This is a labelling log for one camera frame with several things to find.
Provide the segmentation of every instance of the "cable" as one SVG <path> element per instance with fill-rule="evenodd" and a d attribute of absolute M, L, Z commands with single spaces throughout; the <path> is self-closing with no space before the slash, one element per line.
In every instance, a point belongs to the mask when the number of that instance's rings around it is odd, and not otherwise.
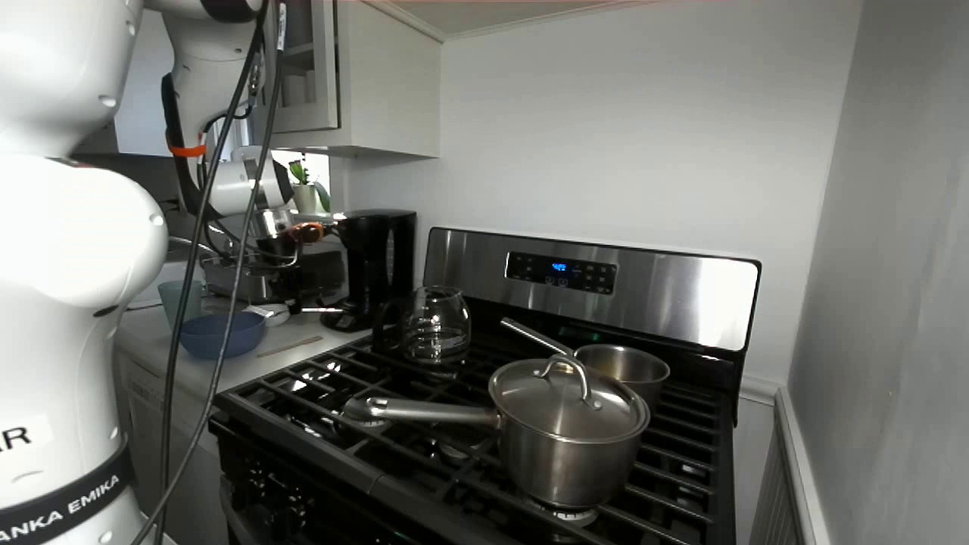
<path fill-rule="evenodd" d="M 255 56 L 258 56 L 258 47 L 266 44 L 266 40 L 264 40 L 264 22 L 266 22 L 270 6 L 276 6 L 276 0 L 266 0 L 264 9 L 258 12 L 255 33 L 252 33 L 252 42 L 249 42 L 249 55 L 247 55 L 247 62 L 244 62 L 244 71 L 239 71 L 239 83 L 237 83 L 235 96 L 232 96 L 232 109 L 239 105 L 244 87 L 247 87 L 247 83 L 249 83 L 249 76 L 252 76 L 252 67 L 255 67 Z M 247 206 L 244 244 L 239 244 L 239 259 L 237 259 L 237 270 L 235 270 L 235 289 L 232 289 L 232 310 L 228 310 L 228 316 L 237 312 L 237 299 L 239 299 L 239 283 L 244 283 L 244 262 L 247 262 L 244 256 L 247 256 L 247 244 L 249 244 L 249 234 L 252 234 L 255 198 L 258 198 L 258 192 L 260 192 L 260 177 L 264 177 L 264 165 L 266 165 L 266 157 L 270 157 L 270 134 L 273 134 L 273 122 L 276 122 L 276 100 L 278 100 L 278 83 L 276 83 L 276 76 L 273 76 L 273 78 L 270 78 L 266 137 L 264 137 L 266 143 L 264 143 L 264 149 L 260 149 L 255 185 L 252 185 L 249 206 Z M 192 247 L 189 262 L 185 262 L 185 278 L 183 278 L 185 284 L 194 283 L 194 270 L 197 270 L 197 259 L 199 259 L 199 238 L 202 238 L 202 231 L 205 231 L 202 215 L 205 215 L 205 206 L 210 206 L 213 192 L 216 192 L 219 157 L 220 157 L 220 149 L 224 149 L 224 143 L 228 143 L 228 134 L 232 134 L 232 125 L 220 127 L 219 143 L 216 143 L 216 150 L 213 150 L 216 160 L 210 163 L 210 168 L 205 168 L 210 177 L 202 178 L 202 200 L 199 200 L 199 210 L 197 210 L 197 217 L 199 217 L 199 222 L 197 222 L 197 227 L 194 227 L 194 234 L 192 234 L 192 244 L 194 244 L 194 247 Z M 192 434 L 192 442 L 189 442 L 189 447 L 185 447 L 185 455 L 183 455 L 183 459 L 179 459 L 179 465 L 176 465 L 176 474 L 170 474 L 174 390 L 176 390 L 176 361 L 179 361 L 179 346 L 183 346 L 185 310 L 189 310 L 189 291 L 183 291 L 183 297 L 179 297 L 176 328 L 174 328 L 170 356 L 167 356 L 167 376 L 164 376 L 161 480 L 167 480 L 167 487 L 164 487 L 155 512 L 153 512 L 148 522 L 142 523 L 142 529 L 135 536 L 135 545 L 141 545 L 141 543 L 153 533 L 155 522 L 161 522 L 155 538 L 157 538 L 157 543 L 164 538 L 167 502 L 170 502 L 176 484 L 183 480 L 183 474 L 185 474 L 185 469 L 189 469 L 189 462 L 192 462 L 192 458 L 194 458 L 194 452 L 197 452 L 197 445 L 199 445 L 199 439 L 202 439 L 202 434 L 205 434 L 210 412 L 213 412 L 213 403 L 216 403 L 216 395 L 219 395 L 220 370 L 224 370 L 224 348 L 228 348 L 228 338 L 232 338 L 232 334 L 235 334 L 235 319 L 228 319 L 224 334 L 220 334 L 220 348 L 219 348 L 219 356 L 216 356 L 216 370 L 213 370 L 213 379 L 210 379 L 210 390 L 205 390 L 205 401 L 202 401 L 199 421 L 197 421 L 197 428 L 194 428 L 194 434 Z"/>

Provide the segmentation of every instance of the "pot lid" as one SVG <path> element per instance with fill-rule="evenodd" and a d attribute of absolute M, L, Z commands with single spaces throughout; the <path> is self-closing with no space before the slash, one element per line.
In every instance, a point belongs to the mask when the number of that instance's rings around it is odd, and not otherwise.
<path fill-rule="evenodd" d="M 590 398 L 581 401 L 580 372 L 547 361 L 515 361 L 501 365 L 487 395 L 515 425 L 533 428 L 562 442 L 621 442 L 648 428 L 648 405 L 631 386 L 587 376 Z"/>

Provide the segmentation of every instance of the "coffee maker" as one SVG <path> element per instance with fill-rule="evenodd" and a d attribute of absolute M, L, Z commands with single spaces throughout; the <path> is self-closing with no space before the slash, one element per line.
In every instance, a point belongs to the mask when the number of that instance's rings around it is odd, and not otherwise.
<path fill-rule="evenodd" d="M 326 328 L 366 330 L 385 303 L 415 291 L 415 231 L 419 215 L 407 210 L 360 210 L 335 224 L 350 297 L 335 316 L 323 316 Z"/>

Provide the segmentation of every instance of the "gas stove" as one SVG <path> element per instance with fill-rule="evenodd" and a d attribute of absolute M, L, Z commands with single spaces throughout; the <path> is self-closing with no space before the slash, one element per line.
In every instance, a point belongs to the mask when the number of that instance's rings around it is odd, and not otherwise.
<path fill-rule="evenodd" d="M 468 294 L 465 363 L 419 365 L 365 338 L 219 398 L 213 430 L 237 543 L 734 543 L 754 259 L 433 231 L 426 283 Z M 643 348 L 674 365 L 636 465 L 609 502 L 559 512 L 525 495 L 494 430 L 342 412 L 354 398 L 490 405 L 496 365 L 547 356 L 501 319 L 567 346 Z"/>

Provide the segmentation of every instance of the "stainless steel pot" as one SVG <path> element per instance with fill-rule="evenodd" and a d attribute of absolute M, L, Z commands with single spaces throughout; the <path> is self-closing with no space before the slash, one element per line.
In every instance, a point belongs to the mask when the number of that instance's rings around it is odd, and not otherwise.
<path fill-rule="evenodd" d="M 525 328 L 513 319 L 502 319 L 501 323 L 559 350 L 559 355 L 581 361 L 585 370 L 590 370 L 597 376 L 606 376 L 613 382 L 633 386 L 648 405 L 655 405 L 660 401 L 660 390 L 669 379 L 669 363 L 648 355 L 648 350 L 636 350 L 628 346 L 581 346 L 580 350 L 574 350 L 570 346 L 563 346 L 550 337 L 542 337 L 539 330 Z"/>
<path fill-rule="evenodd" d="M 628 480 L 652 412 L 570 356 L 515 361 L 487 379 L 494 408 L 366 398 L 350 419 L 487 425 L 513 480 L 555 508 L 597 508 Z"/>

